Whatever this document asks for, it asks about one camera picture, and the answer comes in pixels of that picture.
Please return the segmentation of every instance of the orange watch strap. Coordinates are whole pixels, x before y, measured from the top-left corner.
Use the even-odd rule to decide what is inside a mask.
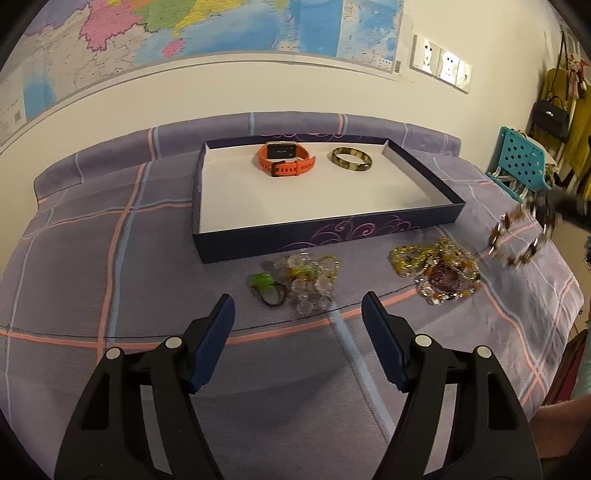
[[[308,151],[300,144],[295,146],[296,160],[272,161],[267,159],[267,145],[263,145],[258,152],[259,166],[273,177],[290,177],[300,175],[314,167],[316,157],[311,157]]]

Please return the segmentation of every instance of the blue gripper pad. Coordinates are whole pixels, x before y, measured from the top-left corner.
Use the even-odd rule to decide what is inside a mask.
[[[405,370],[404,351],[387,324],[387,317],[390,315],[379,300],[376,304],[372,296],[366,293],[361,302],[361,316],[388,381],[395,384],[401,392],[407,392],[409,380]]]
[[[193,357],[194,367],[189,383],[195,392],[211,380],[217,361],[232,331],[236,317],[233,298],[227,296],[221,305],[216,305],[212,314],[214,317],[211,324]]]

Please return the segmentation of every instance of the smartwatch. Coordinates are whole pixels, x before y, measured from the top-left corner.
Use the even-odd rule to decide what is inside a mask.
[[[297,142],[267,142],[258,153],[259,167],[271,177],[291,177],[311,170],[316,157]]]

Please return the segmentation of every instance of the bed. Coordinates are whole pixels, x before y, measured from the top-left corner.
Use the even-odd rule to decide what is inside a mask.
[[[191,238],[197,153],[205,141],[313,132],[391,138],[466,201],[453,224],[314,248],[341,262],[338,309],[272,310],[248,277],[278,255],[203,264]],[[162,125],[67,157],[39,175],[39,209],[0,282],[0,408],[33,459],[53,475],[60,442],[106,348],[153,348],[229,293],[238,315],[213,379],[195,395],[227,479],[370,478],[405,396],[389,384],[361,321],[373,290],[390,313],[444,347],[492,348],[527,414],[542,403],[583,303],[552,243],[517,270],[490,258],[491,227],[515,202],[459,158],[460,140],[415,125],[342,113],[240,113]],[[504,247],[522,251],[531,219]],[[388,252],[448,236],[476,254],[482,288],[430,306],[398,277]],[[454,390],[446,391],[430,469],[443,461]],[[151,391],[142,391],[156,467],[167,470]]]

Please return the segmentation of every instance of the watch buckle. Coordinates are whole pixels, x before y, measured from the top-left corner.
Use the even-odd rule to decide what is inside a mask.
[[[283,165],[285,160],[275,161],[271,164],[271,177],[281,177],[281,175],[277,174],[277,165]]]

